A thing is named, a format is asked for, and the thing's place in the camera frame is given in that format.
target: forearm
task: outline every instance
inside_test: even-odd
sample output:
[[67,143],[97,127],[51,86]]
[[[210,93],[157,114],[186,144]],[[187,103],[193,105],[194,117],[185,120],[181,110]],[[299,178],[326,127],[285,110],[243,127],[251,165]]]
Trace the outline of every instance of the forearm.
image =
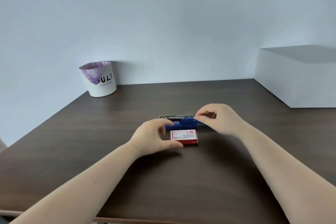
[[15,219],[13,224],[90,223],[138,158],[128,143],[83,171]]
[[336,187],[249,124],[237,137],[291,223],[334,223]]

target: white label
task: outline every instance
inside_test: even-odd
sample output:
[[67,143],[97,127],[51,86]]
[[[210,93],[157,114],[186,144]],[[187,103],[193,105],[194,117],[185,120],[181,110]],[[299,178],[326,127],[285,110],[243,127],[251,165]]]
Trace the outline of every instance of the white label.
[[190,139],[197,139],[195,129],[170,131],[170,140],[190,140]]

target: left hand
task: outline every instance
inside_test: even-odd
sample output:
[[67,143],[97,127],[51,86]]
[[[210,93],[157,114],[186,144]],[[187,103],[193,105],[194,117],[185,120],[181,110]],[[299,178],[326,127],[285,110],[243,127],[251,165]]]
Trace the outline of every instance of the left hand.
[[183,148],[183,144],[174,140],[162,140],[166,133],[165,125],[174,125],[167,119],[154,119],[143,123],[133,134],[128,144],[132,145],[139,156],[156,153],[169,148]]

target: purple trash bag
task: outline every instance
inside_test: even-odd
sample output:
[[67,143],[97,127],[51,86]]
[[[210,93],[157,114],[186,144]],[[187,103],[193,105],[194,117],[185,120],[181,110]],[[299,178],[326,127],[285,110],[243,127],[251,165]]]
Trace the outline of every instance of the purple trash bag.
[[90,82],[98,84],[99,79],[110,64],[110,61],[92,62],[82,65],[79,69]]

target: dark brown desk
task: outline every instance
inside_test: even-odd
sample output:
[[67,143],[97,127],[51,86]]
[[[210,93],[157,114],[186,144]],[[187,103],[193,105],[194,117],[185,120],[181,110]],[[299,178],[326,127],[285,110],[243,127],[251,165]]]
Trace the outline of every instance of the dark brown desk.
[[[142,122],[208,103],[229,104],[336,185],[336,109],[290,109],[253,79],[125,85],[103,98],[86,92],[0,154],[0,214],[25,211],[127,142]],[[198,146],[138,159],[98,220],[288,223],[238,140],[206,128],[198,136]]]

